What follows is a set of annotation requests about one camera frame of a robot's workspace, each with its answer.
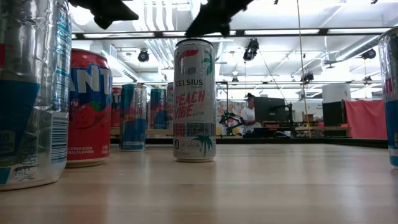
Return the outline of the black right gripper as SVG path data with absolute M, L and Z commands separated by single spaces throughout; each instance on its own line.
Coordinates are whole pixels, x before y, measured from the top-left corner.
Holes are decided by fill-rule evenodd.
M 198 37 L 212 33 L 229 36 L 231 17 L 245 11 L 253 0 L 208 0 L 200 6 L 196 18 L 185 32 L 186 37 Z

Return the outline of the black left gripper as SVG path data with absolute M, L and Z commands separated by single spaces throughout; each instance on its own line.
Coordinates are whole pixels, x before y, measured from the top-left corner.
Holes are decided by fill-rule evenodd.
M 95 23 L 106 30 L 116 21 L 135 21 L 139 16 L 121 0 L 68 0 L 75 7 L 82 7 L 94 15 Z

